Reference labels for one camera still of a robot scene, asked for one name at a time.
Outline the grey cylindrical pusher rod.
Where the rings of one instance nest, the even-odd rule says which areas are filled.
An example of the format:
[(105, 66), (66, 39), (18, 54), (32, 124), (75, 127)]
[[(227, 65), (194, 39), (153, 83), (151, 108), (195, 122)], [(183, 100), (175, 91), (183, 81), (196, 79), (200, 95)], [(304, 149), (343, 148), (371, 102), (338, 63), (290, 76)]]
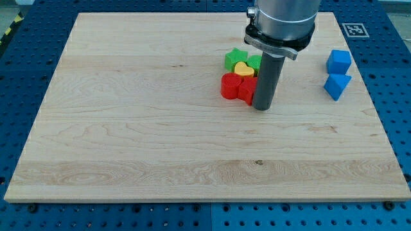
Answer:
[(252, 106), (261, 111), (271, 107), (285, 57), (263, 53)]

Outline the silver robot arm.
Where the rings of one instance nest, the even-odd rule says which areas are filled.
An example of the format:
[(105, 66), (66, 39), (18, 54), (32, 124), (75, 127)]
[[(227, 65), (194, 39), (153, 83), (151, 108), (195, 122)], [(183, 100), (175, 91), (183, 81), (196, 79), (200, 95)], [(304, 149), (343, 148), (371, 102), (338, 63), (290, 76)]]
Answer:
[(247, 8), (250, 19), (244, 42), (262, 51), (252, 106), (271, 107), (284, 60), (295, 60), (315, 30), (320, 0), (256, 0)]

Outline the black clamp flange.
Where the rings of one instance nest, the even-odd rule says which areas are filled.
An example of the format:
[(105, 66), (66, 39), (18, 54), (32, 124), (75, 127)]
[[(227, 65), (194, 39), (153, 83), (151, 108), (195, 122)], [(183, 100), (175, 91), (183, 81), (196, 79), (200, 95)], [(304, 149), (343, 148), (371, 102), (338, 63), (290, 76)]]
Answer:
[(286, 56), (289, 59), (295, 60), (298, 52), (309, 45), (314, 30), (315, 25), (302, 38), (296, 40), (277, 40), (262, 34), (253, 24), (249, 24), (245, 28), (244, 42), (270, 55)]

